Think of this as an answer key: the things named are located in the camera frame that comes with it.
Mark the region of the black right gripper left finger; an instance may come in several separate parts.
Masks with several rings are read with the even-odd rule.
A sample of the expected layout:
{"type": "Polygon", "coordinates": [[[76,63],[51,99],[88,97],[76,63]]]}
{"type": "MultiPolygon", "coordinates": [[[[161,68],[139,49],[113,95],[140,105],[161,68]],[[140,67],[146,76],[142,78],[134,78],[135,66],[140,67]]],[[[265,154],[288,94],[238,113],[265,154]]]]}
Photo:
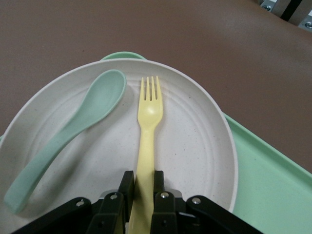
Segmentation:
{"type": "Polygon", "coordinates": [[[124,234],[134,195],[134,172],[125,171],[117,190],[103,192],[97,202],[74,198],[15,234],[124,234]]]}

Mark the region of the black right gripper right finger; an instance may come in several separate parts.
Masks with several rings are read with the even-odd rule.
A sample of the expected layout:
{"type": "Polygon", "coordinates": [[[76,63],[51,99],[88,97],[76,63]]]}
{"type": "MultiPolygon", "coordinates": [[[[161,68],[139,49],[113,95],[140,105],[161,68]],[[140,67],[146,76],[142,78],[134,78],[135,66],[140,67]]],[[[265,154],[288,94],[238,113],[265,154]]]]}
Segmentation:
{"type": "Polygon", "coordinates": [[[183,200],[178,190],[165,189],[164,172],[154,172],[152,234],[260,234],[261,231],[205,196],[183,200]]]}

